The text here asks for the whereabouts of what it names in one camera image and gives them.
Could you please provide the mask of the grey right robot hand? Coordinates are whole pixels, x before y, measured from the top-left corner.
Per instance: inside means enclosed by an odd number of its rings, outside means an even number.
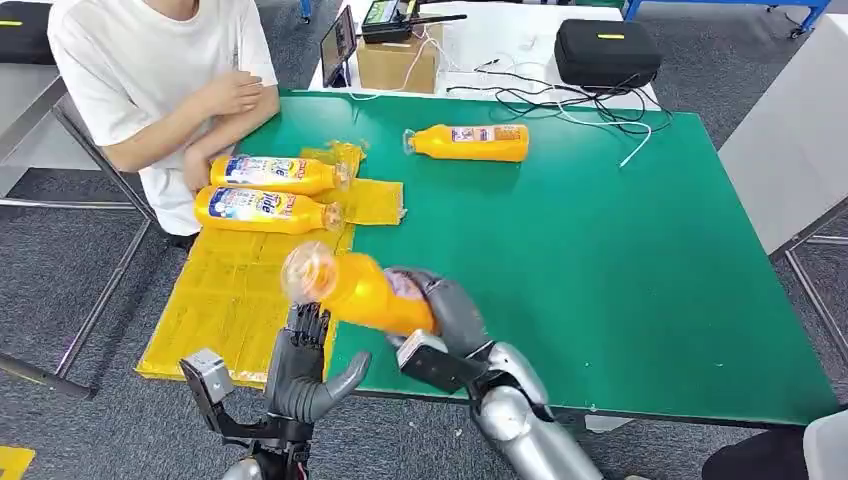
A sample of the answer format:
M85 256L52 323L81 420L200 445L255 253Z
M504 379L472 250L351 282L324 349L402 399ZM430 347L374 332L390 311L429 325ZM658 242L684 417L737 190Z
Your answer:
M470 358L491 342L479 309L459 283L422 269L390 267L387 271L403 275L420 291L435 330L452 355Z

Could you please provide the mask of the person's left hand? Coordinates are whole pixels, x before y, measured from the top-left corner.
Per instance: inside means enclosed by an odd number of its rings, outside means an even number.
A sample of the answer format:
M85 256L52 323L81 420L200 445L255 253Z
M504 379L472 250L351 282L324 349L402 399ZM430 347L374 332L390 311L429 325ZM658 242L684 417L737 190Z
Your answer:
M183 176L186 187L193 196L210 184L210 158L211 154L205 153L197 146L189 146L185 150Z

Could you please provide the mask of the person's right hand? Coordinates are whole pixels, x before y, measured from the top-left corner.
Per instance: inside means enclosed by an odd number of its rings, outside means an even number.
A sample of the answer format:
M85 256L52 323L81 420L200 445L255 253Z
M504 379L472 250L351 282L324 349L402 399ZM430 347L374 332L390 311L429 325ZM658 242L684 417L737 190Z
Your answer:
M262 79L246 71L225 73L193 95L193 101L207 117L234 115L253 109L262 96Z

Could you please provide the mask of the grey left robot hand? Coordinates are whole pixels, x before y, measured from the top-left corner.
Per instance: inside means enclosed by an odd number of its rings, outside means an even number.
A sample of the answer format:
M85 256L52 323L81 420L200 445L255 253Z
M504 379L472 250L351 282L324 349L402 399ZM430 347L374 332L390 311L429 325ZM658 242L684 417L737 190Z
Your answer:
M361 351L345 370L324 378L324 346L331 314L317 302L293 304L277 333L265 395L271 414L313 424L365 379L372 356Z

